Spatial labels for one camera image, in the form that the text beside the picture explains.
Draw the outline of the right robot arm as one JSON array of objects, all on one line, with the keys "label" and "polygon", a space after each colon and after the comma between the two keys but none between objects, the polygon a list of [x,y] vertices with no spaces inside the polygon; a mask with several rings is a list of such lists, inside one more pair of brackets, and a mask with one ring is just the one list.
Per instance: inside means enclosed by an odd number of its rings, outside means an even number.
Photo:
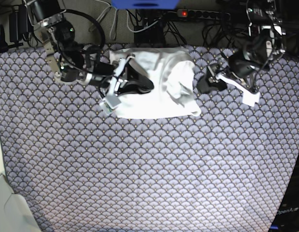
[{"label": "right robot arm", "polygon": [[75,42],[74,28],[64,17],[67,10],[58,3],[24,4],[30,22],[45,30],[44,48],[55,80],[104,88],[100,107],[106,114],[126,119],[200,116],[193,93],[195,64],[186,48],[122,49],[103,63],[101,46],[83,50]]}]

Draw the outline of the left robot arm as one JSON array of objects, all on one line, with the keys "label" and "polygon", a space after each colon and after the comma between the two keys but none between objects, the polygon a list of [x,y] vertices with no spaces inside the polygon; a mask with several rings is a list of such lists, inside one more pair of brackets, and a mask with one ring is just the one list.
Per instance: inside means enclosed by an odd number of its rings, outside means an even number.
[{"label": "left robot arm", "polygon": [[[250,41],[230,57],[219,56],[219,62],[208,65],[197,83],[201,94],[223,91],[233,85],[255,95],[256,76],[268,71],[270,62],[285,53],[284,33],[279,4],[275,0],[248,0],[245,4]],[[226,67],[220,64],[227,62]]]}]

